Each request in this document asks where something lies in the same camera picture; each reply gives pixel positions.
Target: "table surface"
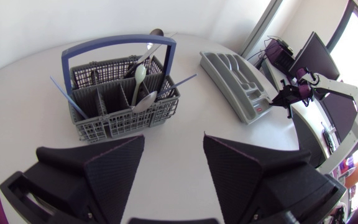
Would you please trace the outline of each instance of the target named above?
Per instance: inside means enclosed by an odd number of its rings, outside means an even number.
[[[287,111],[273,107],[250,125],[240,119],[208,74],[201,68],[200,51],[234,52],[206,39],[176,34],[171,76],[174,82],[198,76],[178,87],[177,113],[139,133],[145,148],[122,222],[131,217],[165,220],[217,218],[223,223],[218,198],[203,151],[204,132],[233,141],[277,150],[298,150],[294,125]],[[66,148],[85,145],[71,122],[67,100],[49,76],[64,85],[63,45],[18,60],[0,69],[0,184],[15,171],[37,162],[39,146]],[[90,61],[142,55],[145,44],[124,44],[93,50],[70,59],[70,66]],[[156,52],[160,61],[165,46]],[[270,96],[277,92],[263,75]],[[24,223],[0,191],[10,223]]]

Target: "black monitor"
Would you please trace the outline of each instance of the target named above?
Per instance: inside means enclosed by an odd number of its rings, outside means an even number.
[[[295,77],[296,71],[307,67],[311,72],[317,72],[330,80],[337,80],[339,70],[334,60],[331,58],[328,49],[318,37],[317,33],[312,32],[305,46],[296,56],[296,59],[289,70],[289,74]]]
[[[226,224],[319,223],[346,191],[308,164],[308,151],[277,151],[206,135],[204,152]]]

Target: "cable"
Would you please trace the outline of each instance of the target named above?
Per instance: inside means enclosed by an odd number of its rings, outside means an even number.
[[[267,48],[267,49],[265,49],[265,50],[260,50],[260,51],[258,51],[256,54],[253,54],[253,56],[249,57],[247,60],[253,58],[255,55],[257,55],[257,54],[259,54],[259,53],[261,53],[261,52],[266,52],[266,50],[271,49],[272,47],[274,47],[274,46],[276,46],[276,45],[278,45],[278,44],[280,44],[280,43],[276,42],[276,43],[272,44],[269,48]]]

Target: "wall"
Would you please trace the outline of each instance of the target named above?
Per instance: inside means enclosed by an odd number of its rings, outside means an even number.
[[[54,46],[157,27],[237,51],[269,1],[0,0],[0,68]]]
[[[328,44],[342,19],[348,0],[304,0],[282,34],[296,55],[315,31]]]
[[[274,35],[277,37],[281,37],[284,33],[285,29],[287,28],[288,24],[292,20],[292,17],[296,14],[300,4],[302,1],[307,0],[284,0],[280,7],[278,8],[276,15],[274,15],[273,20],[267,27],[266,31],[264,32],[263,36],[257,42],[255,47],[250,51],[249,57],[255,55],[256,53],[260,52],[261,50],[265,49],[264,40],[269,39],[268,35]],[[249,61],[255,64],[258,61],[258,55],[253,56]]]

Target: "metal spoon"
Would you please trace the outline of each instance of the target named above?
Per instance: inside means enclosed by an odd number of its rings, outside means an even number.
[[[154,91],[143,98],[136,106],[131,106],[132,112],[141,113],[152,106],[157,97],[157,91]]]
[[[162,31],[162,29],[154,29],[150,32],[150,35],[159,35],[159,36],[164,36],[164,32]],[[153,47],[153,43],[147,43],[147,50],[150,50],[150,48]],[[154,57],[154,52],[150,55],[149,57],[149,64],[147,65],[147,71],[150,70],[150,67],[152,66],[152,60]]]
[[[132,97],[131,106],[135,106],[136,104],[137,93],[139,92],[140,84],[142,83],[145,77],[146,77],[146,68],[144,67],[144,65],[139,65],[136,68],[136,72],[135,72],[136,86],[135,86],[134,96]]]

